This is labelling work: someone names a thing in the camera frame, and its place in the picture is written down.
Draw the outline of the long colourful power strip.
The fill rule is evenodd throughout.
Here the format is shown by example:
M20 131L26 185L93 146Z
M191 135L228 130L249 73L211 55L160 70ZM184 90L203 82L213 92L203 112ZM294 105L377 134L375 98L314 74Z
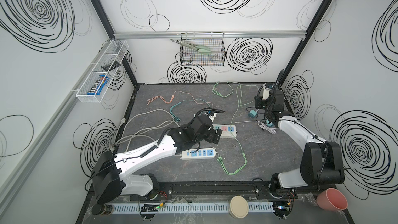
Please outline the long colourful power strip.
M237 129L235 125L225 125L225 124L213 124L213 128L216 129L221 129L222 134L221 138L225 139L234 139L237 137Z

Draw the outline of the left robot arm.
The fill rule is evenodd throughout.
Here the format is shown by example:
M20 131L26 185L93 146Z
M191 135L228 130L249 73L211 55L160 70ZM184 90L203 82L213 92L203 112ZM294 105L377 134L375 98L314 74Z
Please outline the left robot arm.
M106 204L120 195L153 197L158 183L152 174L137 175L136 171L160 159L192 149L201 141L218 144L222 129L213 128L212 119L197 114L188 124L166 128L160 138L132 151L103 153L98 159L91 180L98 204Z

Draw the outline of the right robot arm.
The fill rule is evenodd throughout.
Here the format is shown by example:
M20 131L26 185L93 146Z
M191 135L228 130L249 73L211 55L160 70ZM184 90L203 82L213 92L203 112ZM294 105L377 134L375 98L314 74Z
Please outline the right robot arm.
M280 89L269 90L267 98L255 96L255 108L264 110L264 118L285 132L303 152L298 169L272 175L269 191L274 198L281 198L284 189L320 188L345 181L339 144L319 137L301 124Z

